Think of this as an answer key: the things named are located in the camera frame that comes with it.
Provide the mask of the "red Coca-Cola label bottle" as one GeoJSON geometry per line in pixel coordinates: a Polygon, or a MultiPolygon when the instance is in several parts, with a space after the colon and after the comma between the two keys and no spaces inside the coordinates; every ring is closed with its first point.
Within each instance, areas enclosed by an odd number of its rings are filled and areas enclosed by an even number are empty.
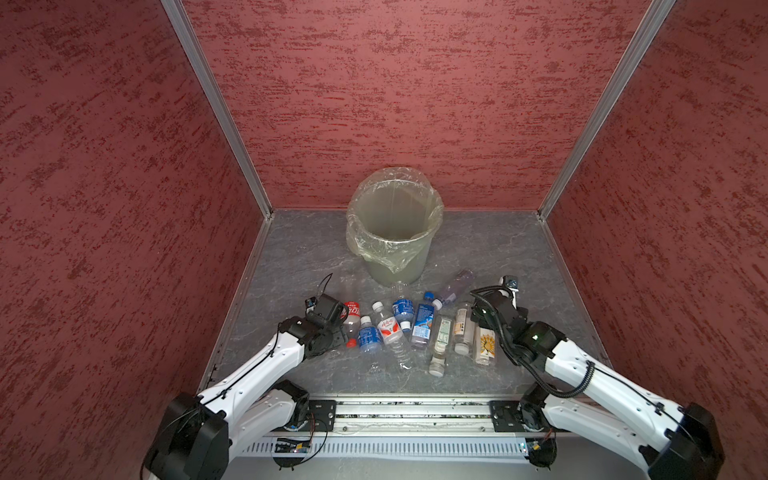
{"type": "Polygon", "coordinates": [[[342,323],[342,334],[347,348],[357,346],[359,330],[361,328],[360,305],[349,301],[344,304],[346,316],[342,323]]]}

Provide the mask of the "sunflower label tea bottle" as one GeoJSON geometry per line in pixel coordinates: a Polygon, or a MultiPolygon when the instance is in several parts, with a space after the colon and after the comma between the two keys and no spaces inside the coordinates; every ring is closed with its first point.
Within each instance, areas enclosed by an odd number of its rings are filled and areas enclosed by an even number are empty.
{"type": "Polygon", "coordinates": [[[474,362],[481,366],[496,361],[496,333],[492,329],[477,326],[474,335],[474,362]]]}

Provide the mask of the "blue Pocari label bottle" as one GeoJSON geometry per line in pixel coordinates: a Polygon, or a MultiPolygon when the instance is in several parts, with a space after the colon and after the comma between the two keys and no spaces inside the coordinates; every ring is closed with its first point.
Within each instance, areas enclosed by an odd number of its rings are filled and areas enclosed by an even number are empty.
{"type": "Polygon", "coordinates": [[[362,316],[357,338],[358,349],[370,372],[381,369],[382,340],[369,316],[362,316]]]}

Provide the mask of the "white red Wahaha bottle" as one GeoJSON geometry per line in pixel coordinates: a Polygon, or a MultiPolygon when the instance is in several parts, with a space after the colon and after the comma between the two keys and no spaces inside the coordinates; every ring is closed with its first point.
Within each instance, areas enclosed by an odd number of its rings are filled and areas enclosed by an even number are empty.
{"type": "Polygon", "coordinates": [[[411,370],[414,366],[411,350],[394,314],[381,301],[374,302],[372,309],[375,324],[384,344],[394,354],[399,368],[406,371],[411,370]]]}

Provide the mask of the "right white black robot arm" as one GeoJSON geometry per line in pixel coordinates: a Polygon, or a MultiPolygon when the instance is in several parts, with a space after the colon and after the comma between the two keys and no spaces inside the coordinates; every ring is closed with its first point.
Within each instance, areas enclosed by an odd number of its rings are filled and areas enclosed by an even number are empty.
{"type": "Polygon", "coordinates": [[[715,479],[725,461],[716,420],[616,373],[564,333],[531,322],[514,290],[471,291],[473,318],[497,336],[505,356],[534,380],[517,416],[531,432],[564,430],[634,464],[650,479],[715,479]]]}

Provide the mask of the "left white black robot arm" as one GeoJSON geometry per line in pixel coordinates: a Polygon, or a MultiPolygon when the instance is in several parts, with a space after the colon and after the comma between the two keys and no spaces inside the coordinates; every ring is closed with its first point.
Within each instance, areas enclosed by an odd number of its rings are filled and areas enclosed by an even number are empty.
{"type": "Polygon", "coordinates": [[[220,479],[243,447],[279,429],[314,433],[330,428],[311,407],[308,391],[286,374],[342,338],[348,305],[322,293],[303,316],[280,322],[276,333],[234,373],[167,406],[141,468],[155,479],[220,479]]]}

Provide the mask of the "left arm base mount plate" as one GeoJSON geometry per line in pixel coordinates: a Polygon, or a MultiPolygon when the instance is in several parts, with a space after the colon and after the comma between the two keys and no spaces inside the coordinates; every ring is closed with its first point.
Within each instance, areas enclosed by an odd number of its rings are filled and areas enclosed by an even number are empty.
{"type": "Polygon", "coordinates": [[[296,404],[289,423],[284,426],[288,432],[313,432],[332,430],[334,427],[337,402],[335,400],[303,400],[296,404]]]}

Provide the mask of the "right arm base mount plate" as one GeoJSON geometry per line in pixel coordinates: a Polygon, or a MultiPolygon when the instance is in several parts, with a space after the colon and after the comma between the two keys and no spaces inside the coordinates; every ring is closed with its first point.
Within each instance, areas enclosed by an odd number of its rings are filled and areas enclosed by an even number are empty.
{"type": "Polygon", "coordinates": [[[490,419],[496,433],[541,432],[541,426],[527,425],[519,402],[512,400],[491,400],[488,403],[490,419]]]}

